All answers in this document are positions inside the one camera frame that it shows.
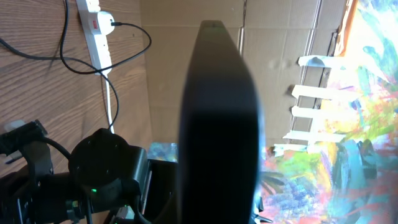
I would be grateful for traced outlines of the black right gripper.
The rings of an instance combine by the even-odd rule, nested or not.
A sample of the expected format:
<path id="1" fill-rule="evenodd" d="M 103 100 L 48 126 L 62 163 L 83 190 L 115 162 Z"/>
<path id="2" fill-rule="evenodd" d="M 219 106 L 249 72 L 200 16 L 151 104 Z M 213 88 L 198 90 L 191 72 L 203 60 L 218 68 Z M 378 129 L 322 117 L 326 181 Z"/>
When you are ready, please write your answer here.
<path id="1" fill-rule="evenodd" d="M 34 202 L 38 183 L 37 172 L 30 169 L 1 177 L 1 224 L 40 223 Z"/>

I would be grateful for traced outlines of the Samsung Galaxy smartphone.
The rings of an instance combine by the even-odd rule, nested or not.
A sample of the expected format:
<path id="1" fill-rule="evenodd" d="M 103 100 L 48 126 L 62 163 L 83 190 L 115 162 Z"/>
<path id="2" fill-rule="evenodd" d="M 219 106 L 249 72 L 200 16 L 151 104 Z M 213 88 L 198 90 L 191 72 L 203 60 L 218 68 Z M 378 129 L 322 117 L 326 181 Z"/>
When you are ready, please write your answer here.
<path id="1" fill-rule="evenodd" d="M 226 27 L 203 21 L 180 113 L 180 223 L 249 222 L 263 125 L 251 74 Z"/>

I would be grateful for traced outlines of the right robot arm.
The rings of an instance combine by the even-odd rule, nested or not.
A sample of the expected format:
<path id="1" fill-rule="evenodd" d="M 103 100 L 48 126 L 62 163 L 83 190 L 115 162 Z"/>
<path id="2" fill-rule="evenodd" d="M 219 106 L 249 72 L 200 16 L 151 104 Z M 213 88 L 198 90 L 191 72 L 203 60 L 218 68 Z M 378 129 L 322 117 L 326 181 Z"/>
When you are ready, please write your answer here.
<path id="1" fill-rule="evenodd" d="M 1 179 L 2 223 L 91 223 L 126 206 L 134 223 L 177 222 L 172 188 L 152 188 L 155 161 L 107 129 L 67 151 L 30 123 L 1 135 L 1 152 L 16 151 L 27 164 Z"/>

